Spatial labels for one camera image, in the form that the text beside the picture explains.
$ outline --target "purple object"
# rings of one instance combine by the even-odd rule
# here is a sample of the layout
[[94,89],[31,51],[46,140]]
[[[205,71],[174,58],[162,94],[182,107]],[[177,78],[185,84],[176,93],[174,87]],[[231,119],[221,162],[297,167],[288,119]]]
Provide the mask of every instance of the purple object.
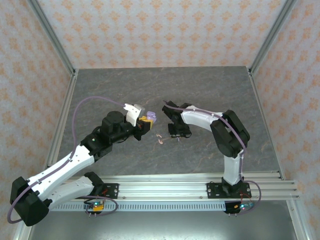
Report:
[[147,111],[146,112],[146,119],[153,120],[153,123],[157,121],[156,113],[153,111]]

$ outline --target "robotic arm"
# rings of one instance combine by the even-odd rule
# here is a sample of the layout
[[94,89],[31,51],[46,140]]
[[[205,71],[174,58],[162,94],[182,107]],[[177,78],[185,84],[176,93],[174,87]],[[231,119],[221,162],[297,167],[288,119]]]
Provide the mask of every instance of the robotic arm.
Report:
[[[70,159],[70,153],[50,168],[27,180],[19,177],[13,181],[11,204],[24,190],[38,183],[14,206],[27,226],[37,224],[57,205],[82,196],[98,196],[105,190],[106,184],[94,172],[88,172],[71,183],[61,184],[81,169],[110,153],[113,144],[122,143],[130,136],[140,141],[142,135],[151,129],[153,121],[145,117],[141,118],[144,112],[143,107],[125,104],[124,109],[128,111],[126,116],[119,111],[109,112],[102,120],[101,126],[96,127],[76,147],[72,159]],[[49,177],[40,180],[50,173]]]
[[212,193],[209,193],[208,197],[239,198],[240,193],[246,193],[251,197],[250,191],[247,191],[249,184],[242,181],[241,161],[244,149],[235,134],[226,128],[226,124],[221,120],[229,123],[247,147],[250,135],[235,112],[211,112],[188,103],[178,107],[172,101],[167,102],[162,111],[172,121],[168,124],[172,138],[189,138],[192,134],[189,125],[196,125],[213,133],[217,147],[224,155],[224,174],[221,184],[215,183],[213,189],[210,188]]

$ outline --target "wallpaper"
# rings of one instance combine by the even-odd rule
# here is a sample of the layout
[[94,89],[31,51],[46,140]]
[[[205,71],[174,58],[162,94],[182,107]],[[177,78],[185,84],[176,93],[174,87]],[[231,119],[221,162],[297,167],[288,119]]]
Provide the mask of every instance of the wallpaper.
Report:
[[319,237],[319,0],[296,3],[254,79],[285,176],[297,180]]
[[26,0],[0,1],[0,16],[0,239],[11,240],[12,181],[43,169],[70,76]]
[[39,0],[73,66],[251,66],[285,0]]

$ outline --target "patterned wallpaper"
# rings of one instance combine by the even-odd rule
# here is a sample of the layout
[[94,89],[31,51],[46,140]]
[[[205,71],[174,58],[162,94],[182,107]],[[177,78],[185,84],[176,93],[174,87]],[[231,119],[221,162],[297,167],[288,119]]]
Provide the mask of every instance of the patterned wallpaper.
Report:
[[26,0],[0,1],[0,16],[0,239],[9,240],[12,181],[44,167],[70,76]]
[[285,0],[39,0],[73,66],[250,66]]
[[297,180],[319,237],[319,0],[296,3],[254,79],[285,176]]

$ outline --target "gray marble surface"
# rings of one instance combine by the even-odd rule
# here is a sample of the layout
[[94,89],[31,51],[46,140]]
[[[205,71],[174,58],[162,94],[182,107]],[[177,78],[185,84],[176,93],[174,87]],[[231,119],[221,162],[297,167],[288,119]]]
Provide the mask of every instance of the gray marble surface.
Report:
[[[223,172],[224,158],[211,132],[190,126],[192,137],[170,138],[169,118],[162,112],[163,102],[191,103],[198,108],[235,111],[251,140],[244,157],[243,171],[278,170],[258,103],[244,66],[164,67],[83,69],[79,71],[63,133],[59,158],[73,148],[71,118],[76,105],[88,96],[105,96],[120,103],[139,104],[156,112],[154,127],[141,141],[131,137],[115,144],[111,153],[77,173],[94,171],[105,175],[185,174]],[[91,100],[80,108],[76,118],[77,139],[101,125],[108,112],[126,111],[103,100]],[[159,144],[156,134],[162,136]]]

